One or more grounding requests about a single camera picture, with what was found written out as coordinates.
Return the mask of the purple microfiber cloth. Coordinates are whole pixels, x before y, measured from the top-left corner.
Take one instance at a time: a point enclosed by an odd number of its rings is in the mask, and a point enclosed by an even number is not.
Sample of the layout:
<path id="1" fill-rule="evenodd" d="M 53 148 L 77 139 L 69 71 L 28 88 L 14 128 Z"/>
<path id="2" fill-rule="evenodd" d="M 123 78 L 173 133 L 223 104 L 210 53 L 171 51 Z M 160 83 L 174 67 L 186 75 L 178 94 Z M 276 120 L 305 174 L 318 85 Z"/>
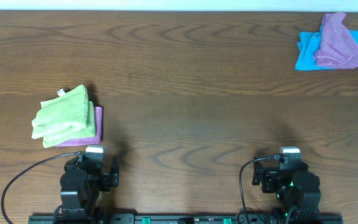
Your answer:
<path id="1" fill-rule="evenodd" d="M 316 65 L 332 69 L 358 67 L 358 30 L 342 23 L 346 14 L 325 14 L 321 23 L 321 42 L 313 58 Z"/>

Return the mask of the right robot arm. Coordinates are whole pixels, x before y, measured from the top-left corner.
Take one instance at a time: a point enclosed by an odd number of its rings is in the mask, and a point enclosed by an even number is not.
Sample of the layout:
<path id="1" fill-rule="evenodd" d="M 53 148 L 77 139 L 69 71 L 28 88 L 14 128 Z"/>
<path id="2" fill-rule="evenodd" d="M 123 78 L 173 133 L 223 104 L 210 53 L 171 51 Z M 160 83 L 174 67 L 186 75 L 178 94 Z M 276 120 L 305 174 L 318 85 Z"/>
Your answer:
<path id="1" fill-rule="evenodd" d="M 275 154 L 277 167 L 265 167 L 262 158 L 254 162 L 253 185 L 263 193 L 275 194 L 281 205 L 269 217 L 270 223 L 319 223 L 321 191 L 319 177 L 308 170 L 299 154 Z"/>

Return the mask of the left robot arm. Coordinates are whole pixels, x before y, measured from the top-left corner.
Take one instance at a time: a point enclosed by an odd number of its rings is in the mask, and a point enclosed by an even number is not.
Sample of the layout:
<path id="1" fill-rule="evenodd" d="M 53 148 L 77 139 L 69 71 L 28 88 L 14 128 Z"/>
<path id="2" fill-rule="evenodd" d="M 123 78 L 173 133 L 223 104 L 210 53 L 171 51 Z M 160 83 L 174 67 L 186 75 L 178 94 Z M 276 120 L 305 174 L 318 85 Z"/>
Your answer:
<path id="1" fill-rule="evenodd" d="M 111 159 L 103 172 L 103 153 L 78 152 L 66 162 L 60 178 L 62 204 L 54 211 L 53 223 L 97 223 L 96 202 L 100 192 L 119 185 L 119 163 Z"/>

